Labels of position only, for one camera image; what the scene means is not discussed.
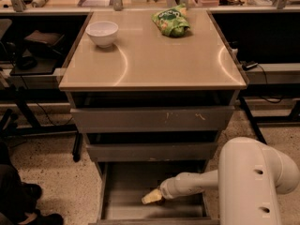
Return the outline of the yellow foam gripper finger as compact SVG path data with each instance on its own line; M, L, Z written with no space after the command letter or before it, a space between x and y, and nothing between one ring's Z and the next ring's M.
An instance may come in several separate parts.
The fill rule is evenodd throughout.
M161 191L158 188L155 188L154 190L150 191L148 194L142 197L142 203L143 204L155 203L161 201L162 199L163 196L161 194Z

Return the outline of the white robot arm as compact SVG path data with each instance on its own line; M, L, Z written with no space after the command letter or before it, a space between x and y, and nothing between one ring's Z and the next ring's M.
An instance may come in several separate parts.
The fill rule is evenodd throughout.
M223 145L217 169L181 172L142 197L142 203L217 188L220 225L282 225L278 195L293 192L299 183L300 170L289 156L254 139L238 137Z

